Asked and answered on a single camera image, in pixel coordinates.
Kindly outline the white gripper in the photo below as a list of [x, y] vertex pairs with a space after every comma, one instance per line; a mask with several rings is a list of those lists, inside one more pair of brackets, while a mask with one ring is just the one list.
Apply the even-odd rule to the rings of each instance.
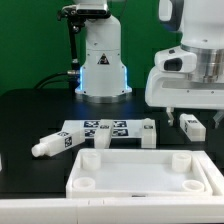
[[197, 56], [190, 73], [150, 71], [145, 101], [151, 107], [166, 107], [169, 126], [174, 125], [174, 108], [216, 109], [218, 128], [224, 118], [224, 49], [200, 49], [181, 45]]

